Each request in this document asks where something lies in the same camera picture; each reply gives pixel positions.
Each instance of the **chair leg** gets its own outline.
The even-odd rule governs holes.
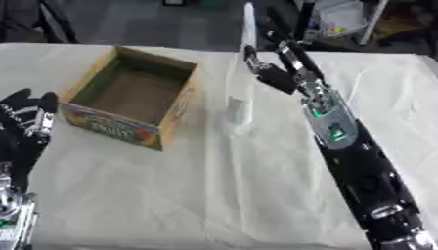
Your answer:
[[[40,10],[39,26],[41,26],[41,29],[43,30],[48,43],[63,43],[63,41],[55,34],[55,31],[50,26],[50,24],[47,23],[47,20],[42,10]]]
[[[71,27],[70,21],[64,14],[62,8],[58,6],[56,1],[52,0],[41,0],[41,4],[49,11],[54,20],[59,24],[63,33],[66,35],[66,39],[69,43],[79,43],[76,39],[76,34]]]

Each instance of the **fingertip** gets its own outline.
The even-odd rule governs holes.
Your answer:
[[[41,97],[40,108],[47,112],[56,113],[58,109],[58,96],[53,92],[48,92]]]

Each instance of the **wrinkled fabric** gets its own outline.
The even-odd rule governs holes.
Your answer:
[[[106,46],[1,45],[1,94],[60,92]],[[199,63],[199,92],[170,147],[157,152],[66,124],[35,166],[37,250],[370,249],[299,106],[255,85],[254,117],[229,134],[231,53],[142,50]],[[414,55],[312,53],[396,165],[438,236],[436,63]],[[261,54],[279,63],[273,54]]]

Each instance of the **robotic arm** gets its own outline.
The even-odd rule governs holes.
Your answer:
[[[23,89],[0,101],[0,249],[31,249],[38,217],[28,175],[50,142],[58,98],[30,98]]]
[[[271,8],[261,33],[272,42],[286,71],[259,61],[250,46],[245,48],[245,61],[259,81],[303,95],[301,105],[316,144],[372,249],[438,249],[400,175],[318,67],[289,32],[282,31],[282,22]]]

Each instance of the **black robotic finger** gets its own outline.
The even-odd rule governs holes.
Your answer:
[[[58,96],[53,92],[44,94],[39,100],[38,107],[48,113],[56,113],[58,110]]]
[[[27,107],[37,106],[39,99],[30,98],[30,89],[22,89],[10,95],[6,99],[0,102],[0,104],[6,104],[13,111],[22,110]]]
[[[260,69],[257,79],[290,95],[293,94],[298,87],[289,73],[281,70],[274,64],[270,64],[267,68]]]
[[[25,100],[30,97],[32,94],[32,91],[30,89],[22,89],[19,91],[16,91],[14,94],[9,95],[7,98],[2,100],[1,104],[11,104],[14,100]]]

